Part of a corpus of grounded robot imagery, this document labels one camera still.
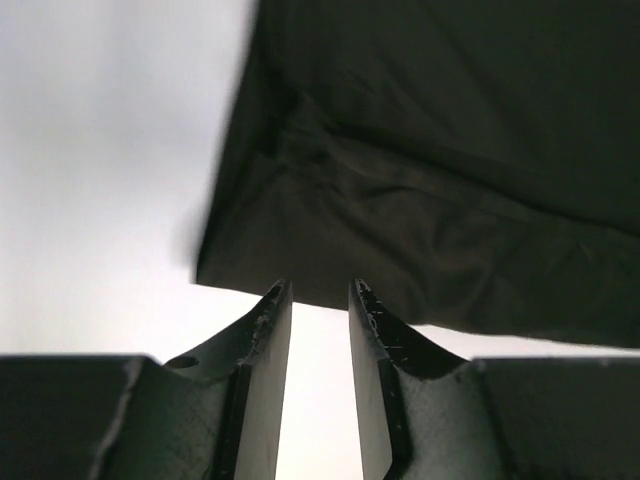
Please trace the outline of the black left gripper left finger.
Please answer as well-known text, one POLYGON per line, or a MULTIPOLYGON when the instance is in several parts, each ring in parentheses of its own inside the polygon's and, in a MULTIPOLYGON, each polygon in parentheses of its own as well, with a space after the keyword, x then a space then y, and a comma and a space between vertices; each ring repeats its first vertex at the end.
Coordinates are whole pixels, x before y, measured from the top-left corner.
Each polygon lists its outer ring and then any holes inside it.
POLYGON ((278 281, 243 317, 159 364, 145 355, 1 360, 5 479, 271 479, 292 320, 278 281))

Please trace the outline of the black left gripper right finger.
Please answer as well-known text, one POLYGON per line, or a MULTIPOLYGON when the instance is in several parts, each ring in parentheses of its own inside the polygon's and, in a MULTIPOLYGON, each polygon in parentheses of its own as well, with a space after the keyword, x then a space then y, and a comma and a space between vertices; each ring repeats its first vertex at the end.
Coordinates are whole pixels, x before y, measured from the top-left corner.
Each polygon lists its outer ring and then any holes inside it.
POLYGON ((368 479, 635 479, 634 357, 467 360, 349 288, 368 479))

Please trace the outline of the black t shirt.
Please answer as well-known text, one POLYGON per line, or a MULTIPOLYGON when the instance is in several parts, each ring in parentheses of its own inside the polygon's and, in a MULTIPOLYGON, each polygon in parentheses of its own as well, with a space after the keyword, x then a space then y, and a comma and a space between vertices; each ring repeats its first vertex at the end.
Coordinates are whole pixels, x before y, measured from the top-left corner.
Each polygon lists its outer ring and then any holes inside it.
POLYGON ((261 1, 202 286, 639 345, 635 1, 261 1))

